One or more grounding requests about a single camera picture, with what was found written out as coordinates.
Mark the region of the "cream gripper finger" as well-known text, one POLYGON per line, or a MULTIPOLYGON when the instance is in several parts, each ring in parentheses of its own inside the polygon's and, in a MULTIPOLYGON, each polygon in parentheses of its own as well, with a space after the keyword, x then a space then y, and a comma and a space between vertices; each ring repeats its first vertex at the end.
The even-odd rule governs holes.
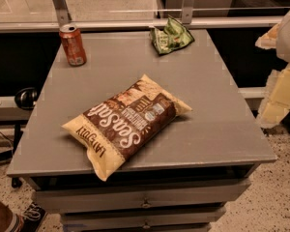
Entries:
POLYGON ((261 101, 257 124, 263 129, 278 125, 290 112, 290 63, 281 72, 272 70, 261 101))
POLYGON ((259 37, 255 45, 262 49, 276 49, 276 39, 279 24, 273 26, 267 33, 259 37))

